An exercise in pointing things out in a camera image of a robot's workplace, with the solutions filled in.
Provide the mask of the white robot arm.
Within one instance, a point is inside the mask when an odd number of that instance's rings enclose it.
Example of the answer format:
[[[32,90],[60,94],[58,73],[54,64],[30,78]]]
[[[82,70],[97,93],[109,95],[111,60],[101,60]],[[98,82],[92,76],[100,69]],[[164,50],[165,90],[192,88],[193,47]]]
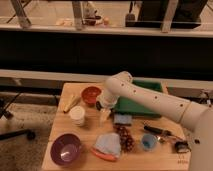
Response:
[[[213,107],[138,87],[127,71],[108,77],[98,96],[102,108],[112,109],[125,97],[180,124],[192,133],[188,171],[213,171]]]

